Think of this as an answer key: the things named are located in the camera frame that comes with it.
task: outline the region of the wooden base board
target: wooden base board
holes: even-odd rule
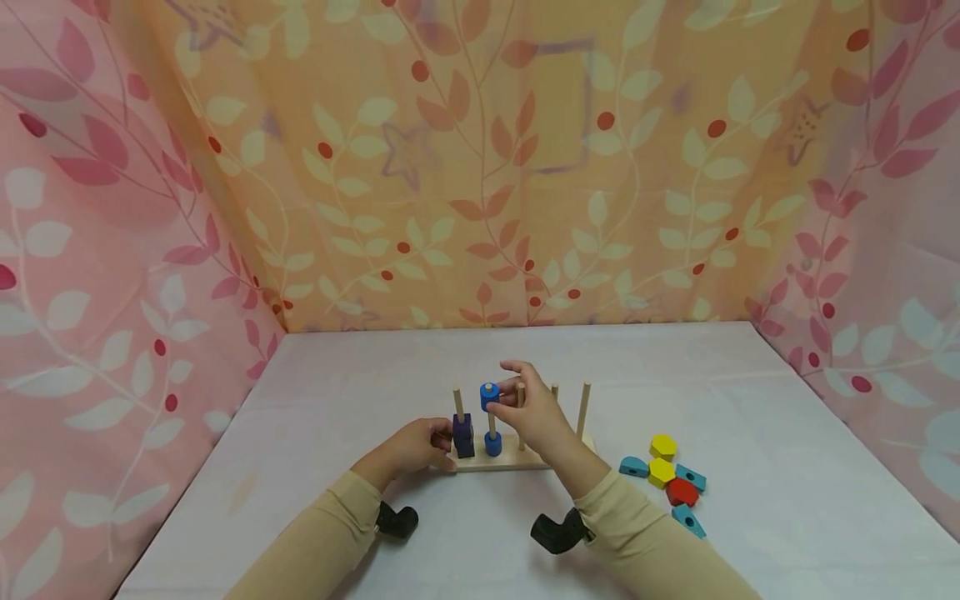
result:
[[[516,434],[501,433],[503,438],[503,450],[499,456],[488,456],[484,449],[483,436],[474,436],[473,450],[476,452],[470,458],[460,458],[457,456],[456,447],[450,452],[450,458],[457,464],[457,471],[470,473],[481,470],[528,470],[532,468],[550,468],[539,454],[526,446],[522,451],[519,449],[520,440]],[[584,434],[584,444],[596,452],[596,446],[593,444],[593,438]]]

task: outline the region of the beige sleeve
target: beige sleeve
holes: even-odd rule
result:
[[[587,542],[637,598],[761,600],[746,581],[617,471],[576,500]]]
[[[303,510],[226,600],[324,600],[367,554],[380,492],[347,471]]]

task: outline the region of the yellow hexagon block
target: yellow hexagon block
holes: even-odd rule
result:
[[[667,463],[662,458],[655,458],[650,461],[650,475],[647,479],[650,480],[650,483],[654,484],[661,490],[666,487],[666,484],[670,483],[671,480],[677,478],[677,473],[673,469],[673,465]]]
[[[670,436],[663,434],[656,435],[650,442],[650,454],[655,458],[662,458],[664,461],[672,462],[673,457],[677,455],[677,443],[674,442]]]

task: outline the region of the child's hand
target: child's hand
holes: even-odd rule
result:
[[[447,456],[453,436],[450,419],[417,419],[401,427],[370,451],[351,469],[381,492],[405,473],[430,466],[452,472],[456,464]]]
[[[378,449],[389,456],[397,475],[431,466],[453,471],[457,466],[447,456],[452,438],[453,422],[450,419],[417,419],[400,427]]]
[[[505,360],[500,367],[520,375],[498,384],[500,401],[488,404],[487,410],[513,427],[524,442],[550,464],[558,448],[577,442],[576,434],[533,365]],[[521,381],[526,387],[526,395],[523,408],[516,408],[516,384]]]

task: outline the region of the orange floral fabric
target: orange floral fabric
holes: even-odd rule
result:
[[[746,317],[837,116],[833,4],[142,9],[303,331]]]

